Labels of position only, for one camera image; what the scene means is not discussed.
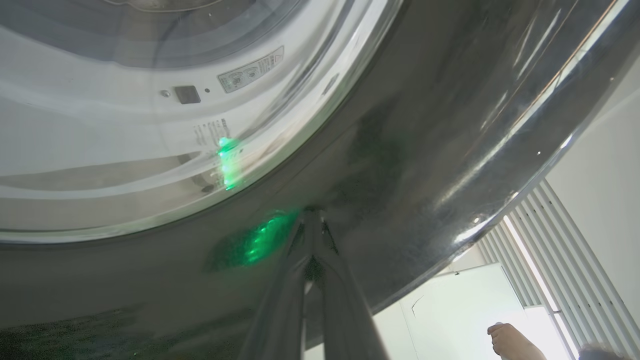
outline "white wall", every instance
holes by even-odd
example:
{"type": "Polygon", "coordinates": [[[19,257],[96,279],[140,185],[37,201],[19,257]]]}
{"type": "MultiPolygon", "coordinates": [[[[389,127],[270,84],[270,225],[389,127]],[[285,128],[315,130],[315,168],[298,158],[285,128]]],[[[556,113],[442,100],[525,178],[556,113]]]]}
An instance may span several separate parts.
{"type": "Polygon", "coordinates": [[[547,181],[640,324],[640,59],[547,181]]]}

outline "finger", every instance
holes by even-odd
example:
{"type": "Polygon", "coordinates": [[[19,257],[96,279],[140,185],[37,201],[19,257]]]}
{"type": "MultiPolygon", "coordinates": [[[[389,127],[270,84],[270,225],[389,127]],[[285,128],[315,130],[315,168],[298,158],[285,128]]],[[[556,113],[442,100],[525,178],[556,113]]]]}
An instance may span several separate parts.
{"type": "Polygon", "coordinates": [[[496,331],[496,330],[500,329],[500,328],[501,328],[501,327],[503,327],[503,326],[504,326],[504,324],[503,324],[503,323],[499,323],[499,324],[494,325],[494,326],[489,326],[489,329],[487,329],[487,330],[486,330],[486,333],[487,333],[487,334],[489,334],[489,335],[491,335],[491,333],[492,333],[492,332],[494,332],[494,331],[496,331]]]}

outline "vertical slat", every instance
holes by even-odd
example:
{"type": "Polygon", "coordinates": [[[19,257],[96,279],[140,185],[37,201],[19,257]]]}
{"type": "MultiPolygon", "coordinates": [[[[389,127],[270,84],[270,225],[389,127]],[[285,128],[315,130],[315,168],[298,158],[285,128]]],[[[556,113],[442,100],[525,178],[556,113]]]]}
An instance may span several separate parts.
{"type": "Polygon", "coordinates": [[[572,340],[577,345],[585,344],[586,339],[584,337],[584,334],[580,330],[580,327],[577,325],[575,317],[569,312],[568,305],[563,301],[564,296],[558,290],[557,281],[554,278],[553,273],[551,272],[548,265],[550,260],[547,257],[543,256],[542,251],[540,251],[537,246],[532,244],[531,239],[534,236],[530,234],[531,225],[527,221],[526,210],[521,205],[516,206],[514,211],[512,212],[511,219],[514,220],[513,224],[516,228],[516,231],[518,232],[520,239],[524,242],[524,245],[529,251],[529,254],[533,258],[534,262],[538,266],[538,270],[543,276],[547,288],[551,292],[551,295],[557,302],[559,310],[561,310],[565,314],[564,318],[566,319],[569,331],[573,336],[572,340]]]}
{"type": "Polygon", "coordinates": [[[580,301],[575,294],[579,291],[575,287],[575,279],[567,271],[566,263],[564,259],[559,256],[559,251],[553,241],[550,239],[550,234],[547,229],[541,223],[540,216],[533,205],[533,199],[529,195],[524,201],[523,206],[527,208],[529,219],[534,224],[536,231],[538,232],[538,243],[540,248],[543,249],[551,260],[551,268],[557,274],[559,279],[559,285],[561,293],[565,297],[565,302],[571,306],[572,313],[575,316],[577,323],[580,325],[582,333],[586,337],[586,343],[606,343],[610,344],[602,336],[594,333],[594,324],[589,321],[588,311],[591,304],[580,301]]]}
{"type": "Polygon", "coordinates": [[[480,241],[477,242],[476,246],[478,246],[478,248],[480,249],[480,253],[482,254],[484,262],[487,264],[493,263],[493,261],[491,261],[491,259],[489,258],[489,254],[487,254],[486,252],[486,248],[484,247],[484,238],[480,239],[480,241]]]}
{"type": "Polygon", "coordinates": [[[545,262],[545,272],[547,273],[547,278],[552,279],[551,288],[552,292],[554,292],[556,296],[556,300],[561,307],[562,312],[565,317],[568,319],[568,325],[572,329],[578,338],[580,338],[579,346],[584,346],[588,343],[592,343],[595,341],[595,337],[593,336],[588,323],[584,321],[583,316],[577,316],[576,312],[579,310],[575,304],[572,292],[570,291],[566,279],[563,277],[563,273],[556,260],[554,259],[551,251],[547,248],[544,241],[541,241],[544,236],[541,234],[539,227],[532,220],[533,210],[529,207],[528,199],[524,199],[520,204],[524,212],[523,221],[527,225],[529,232],[532,236],[528,239],[528,241],[533,244],[536,250],[541,254],[542,258],[545,262]]]}
{"type": "Polygon", "coordinates": [[[530,205],[533,210],[537,212],[536,218],[538,222],[545,228],[546,238],[542,239],[542,241],[547,242],[547,246],[557,256],[557,259],[559,259],[558,263],[565,272],[564,276],[572,294],[575,295],[574,301],[579,306],[577,315],[582,315],[588,322],[596,342],[606,343],[610,346],[614,345],[614,347],[622,347],[618,337],[613,335],[614,330],[612,329],[610,321],[602,316],[602,300],[589,296],[582,279],[577,274],[577,264],[575,264],[573,257],[568,255],[569,252],[566,244],[560,240],[558,231],[548,218],[547,211],[541,204],[537,192],[538,189],[536,188],[530,194],[530,205]]]}
{"type": "Polygon", "coordinates": [[[513,235],[511,235],[511,231],[508,229],[505,222],[502,221],[500,223],[500,226],[502,227],[509,245],[513,249],[515,262],[522,270],[522,281],[524,283],[524,286],[527,288],[527,291],[531,295],[532,303],[536,305],[542,305],[542,294],[540,293],[538,284],[534,279],[531,269],[529,268],[529,264],[527,264],[526,260],[523,258],[523,255],[520,253],[520,248],[518,247],[516,240],[513,238],[513,235]]]}
{"type": "Polygon", "coordinates": [[[531,299],[531,296],[529,295],[529,292],[527,291],[527,288],[524,286],[523,273],[520,271],[520,269],[518,269],[518,266],[514,261],[515,256],[513,254],[513,249],[509,246],[509,243],[505,241],[504,234],[502,233],[502,228],[500,227],[500,225],[496,226],[493,232],[495,233],[495,238],[498,242],[498,246],[503,251],[504,257],[507,260],[509,271],[511,271],[512,273],[513,280],[518,287],[518,290],[522,294],[522,297],[520,299],[521,303],[523,305],[526,304],[525,306],[531,306],[533,301],[531,299]]]}
{"type": "Polygon", "coordinates": [[[546,180],[538,186],[541,202],[549,203],[549,213],[554,221],[562,242],[567,245],[571,256],[579,268],[588,296],[598,299],[602,308],[598,308],[609,332],[623,344],[625,352],[640,359],[640,329],[633,321],[627,307],[606,276],[600,262],[586,243],[571,217],[567,214],[546,180]]]}
{"type": "Polygon", "coordinates": [[[518,300],[520,300],[520,303],[523,304],[524,303],[524,301],[523,301],[524,298],[522,296],[522,292],[520,291],[520,288],[516,285],[516,280],[513,277],[513,273],[511,271],[511,268],[508,265],[508,259],[504,255],[503,251],[500,250],[500,247],[499,247],[498,241],[496,240],[494,231],[491,231],[487,235],[488,235],[488,237],[490,239],[490,244],[491,244],[491,247],[492,247],[493,251],[496,253],[498,259],[500,260],[500,264],[502,264],[502,267],[507,270],[507,271],[505,271],[505,274],[507,275],[507,278],[509,279],[509,282],[511,283],[511,286],[513,287],[513,290],[515,291],[516,295],[518,296],[518,300]]]}

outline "curved metal surface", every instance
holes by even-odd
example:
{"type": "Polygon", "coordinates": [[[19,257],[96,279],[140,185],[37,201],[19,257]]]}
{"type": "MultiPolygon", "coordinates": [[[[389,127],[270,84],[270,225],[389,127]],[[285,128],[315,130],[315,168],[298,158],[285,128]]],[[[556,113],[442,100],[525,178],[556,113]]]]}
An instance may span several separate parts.
{"type": "Polygon", "coordinates": [[[309,204],[383,309],[471,246],[589,119],[637,45],[639,9],[406,2],[333,119],[251,188],[139,234],[0,247],[0,354],[233,359],[278,251],[239,264],[226,249],[274,209],[309,204]]]}

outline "washing machine drum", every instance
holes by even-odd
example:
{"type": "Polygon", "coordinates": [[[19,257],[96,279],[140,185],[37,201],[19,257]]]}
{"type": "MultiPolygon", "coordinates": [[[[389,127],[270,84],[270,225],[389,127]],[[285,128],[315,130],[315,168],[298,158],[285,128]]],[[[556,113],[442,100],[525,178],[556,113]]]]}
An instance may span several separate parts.
{"type": "Polygon", "coordinates": [[[301,0],[7,0],[0,24],[58,49],[129,67],[173,68],[258,41],[301,0]]]}

